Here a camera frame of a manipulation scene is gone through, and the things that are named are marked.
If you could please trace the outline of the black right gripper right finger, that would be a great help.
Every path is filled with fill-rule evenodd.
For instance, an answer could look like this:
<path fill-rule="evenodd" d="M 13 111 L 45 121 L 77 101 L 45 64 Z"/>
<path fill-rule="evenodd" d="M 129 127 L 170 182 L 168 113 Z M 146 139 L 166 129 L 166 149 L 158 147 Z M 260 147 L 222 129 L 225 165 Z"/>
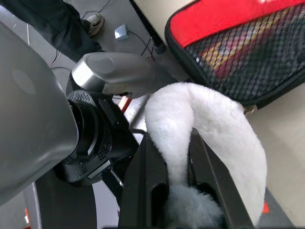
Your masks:
<path fill-rule="evenodd" d="M 230 172 L 196 129 L 188 150 L 188 184 L 217 202 L 223 213 L 219 229 L 254 228 Z"/>

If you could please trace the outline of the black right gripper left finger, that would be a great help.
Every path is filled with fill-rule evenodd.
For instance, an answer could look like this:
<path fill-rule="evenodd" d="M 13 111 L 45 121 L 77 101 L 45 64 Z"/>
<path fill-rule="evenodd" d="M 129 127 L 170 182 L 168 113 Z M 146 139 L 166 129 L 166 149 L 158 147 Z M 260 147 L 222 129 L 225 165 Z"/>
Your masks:
<path fill-rule="evenodd" d="M 163 228 L 163 206 L 168 193 L 166 163 L 146 134 L 124 176 L 118 228 Z"/>

